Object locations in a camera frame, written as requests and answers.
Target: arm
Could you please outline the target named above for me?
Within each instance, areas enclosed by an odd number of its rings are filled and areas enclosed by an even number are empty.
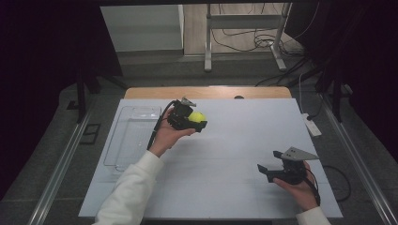
[[[304,161],[307,170],[310,170],[310,165]],[[307,172],[307,178],[313,183],[314,178]],[[325,217],[322,209],[316,204],[311,188],[305,183],[301,182],[298,185],[290,185],[283,180],[275,178],[273,180],[279,187],[287,190],[302,209],[303,213],[297,214],[299,225],[330,225],[328,219]]]
[[[163,120],[149,151],[135,165],[130,165],[117,180],[114,191],[100,207],[95,224],[140,224],[156,183],[155,178],[163,166],[159,157],[179,138],[194,132],[195,129],[175,130]]]

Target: table surface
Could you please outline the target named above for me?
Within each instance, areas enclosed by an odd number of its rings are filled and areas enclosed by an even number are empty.
[[[246,99],[234,99],[236,95]],[[290,146],[316,154],[297,102],[283,87],[231,86],[129,89],[115,114],[79,216],[95,216],[100,203],[113,189],[120,172],[104,165],[111,150],[119,151],[118,154],[127,152],[134,160],[145,151],[142,147],[134,147],[141,145],[139,142],[131,141],[134,136],[141,135],[131,129],[143,128],[142,124],[134,125],[136,122],[125,120],[122,112],[134,107],[164,106],[170,99],[181,96],[195,99],[196,108],[207,116],[209,123],[201,133],[181,140],[173,151],[162,156],[165,168],[158,176],[145,217],[293,218],[299,208],[292,197],[268,183],[256,165],[260,163],[271,170],[281,170],[282,163],[272,156],[272,150],[283,151]],[[318,180],[324,203],[321,207],[328,217],[340,218],[341,212],[320,161],[311,160],[309,164]]]
[[[124,99],[162,98],[291,98],[286,87],[244,87],[244,86],[192,86],[192,87],[134,87],[127,90]]]

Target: gray floor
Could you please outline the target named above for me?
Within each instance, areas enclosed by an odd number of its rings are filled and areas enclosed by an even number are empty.
[[[287,58],[286,64],[292,67],[297,58]],[[118,78],[129,86],[179,86],[179,85],[249,85],[255,86],[265,78],[280,75],[269,53],[243,55],[217,55],[213,61],[213,71],[203,71],[203,57],[188,57],[181,55],[135,55],[124,53],[120,55],[124,77]],[[288,79],[297,76],[308,69],[304,67]],[[93,113],[89,124],[100,124],[97,141],[94,144],[79,144],[74,157],[65,174],[65,178],[57,191],[52,207],[44,224],[91,224],[92,218],[77,217],[80,206],[87,192],[91,177],[95,171],[100,153],[105,143],[108,131],[115,115],[118,101],[123,97],[124,90],[99,78],[102,86],[100,94],[87,94],[88,103],[94,102]],[[315,114],[322,104],[314,91],[317,77],[291,88],[291,93],[300,103],[305,113]],[[263,82],[262,85],[274,84],[276,80]],[[48,179],[54,171],[54,166],[65,149],[69,138],[76,127],[77,112],[66,110],[69,102],[76,100],[75,86],[66,88],[60,95],[58,110],[46,134],[43,136],[35,153],[30,158],[23,171],[12,185],[6,197],[0,202],[0,224],[26,224],[45,188]],[[398,166],[389,153],[360,121],[349,106],[347,99],[342,99],[343,123],[347,127],[352,140],[360,149],[366,164],[371,169],[377,183],[390,201],[392,210],[398,211]],[[322,131],[322,136],[313,138],[315,149],[324,165],[336,167],[348,177],[352,187],[349,199],[340,202],[343,219],[332,219],[332,224],[384,224],[375,210],[372,199],[367,193],[352,162],[347,157],[325,108],[314,118]],[[82,137],[88,142],[92,136]],[[343,198],[348,187],[343,177],[331,169],[325,169],[336,199]],[[146,221],[147,224],[181,222]],[[297,224],[294,219],[277,220],[273,224]]]

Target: person's right hand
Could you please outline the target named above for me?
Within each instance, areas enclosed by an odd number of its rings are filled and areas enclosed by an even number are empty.
[[[307,168],[307,170],[310,170],[310,165],[308,165],[306,161],[304,161],[304,165],[305,168]],[[307,178],[312,183],[314,183],[314,178],[308,171],[307,171]],[[287,190],[287,192],[289,192],[293,196],[293,198],[295,198],[296,202],[303,211],[307,211],[316,208],[318,206],[311,188],[304,181],[294,186],[278,178],[274,178],[273,182],[277,184],[279,187]]]
[[[163,155],[167,149],[171,148],[176,142],[184,137],[190,136],[196,132],[194,128],[175,130],[167,122],[167,117],[173,109],[169,109],[161,120],[161,126],[155,136],[155,141],[149,148],[149,151],[155,154],[155,156],[160,157]]]

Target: metal frame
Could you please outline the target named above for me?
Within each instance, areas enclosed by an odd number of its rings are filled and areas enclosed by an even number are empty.
[[[44,223],[44,220],[46,219],[53,204],[55,195],[59,187],[61,186],[62,180],[64,179],[65,173],[67,172],[69,164],[73,158],[74,152],[79,144],[79,140],[84,133],[84,128],[87,125],[88,120],[91,116],[95,102],[96,98],[93,97],[93,101],[91,102],[86,114],[82,118],[82,122],[78,124],[73,130],[73,134],[67,146],[65,147],[65,150],[58,160],[54,168],[54,172],[51,175],[50,180],[46,185],[46,188],[43,190],[40,199],[38,200],[35,210],[33,210],[32,216],[27,223],[28,225],[39,225]]]
[[[207,4],[207,31],[205,49],[205,71],[211,71],[211,29],[278,29],[270,49],[280,71],[286,71],[286,65],[280,55],[279,43],[286,24],[291,3],[286,3],[281,15],[211,15]]]
[[[340,123],[337,120],[337,118],[333,115],[329,99],[327,97],[323,97],[322,95],[320,95],[320,97],[324,99],[323,104],[325,106],[328,118],[331,124],[333,125],[333,128],[336,130],[336,133],[339,136],[339,139],[342,142],[350,161],[352,162],[355,170],[357,171],[357,174],[360,177],[362,184],[365,186],[368,194],[370,195],[375,205],[375,209],[377,210],[384,224],[389,224],[389,225],[398,224],[397,218],[394,215],[393,210],[391,209],[389,201],[387,200],[386,196],[383,194],[383,191],[381,190],[380,186],[373,178],[371,172],[369,171],[368,167],[366,166],[365,162],[360,156],[360,151],[357,149],[356,145],[352,142],[348,132],[344,128],[344,125]]]

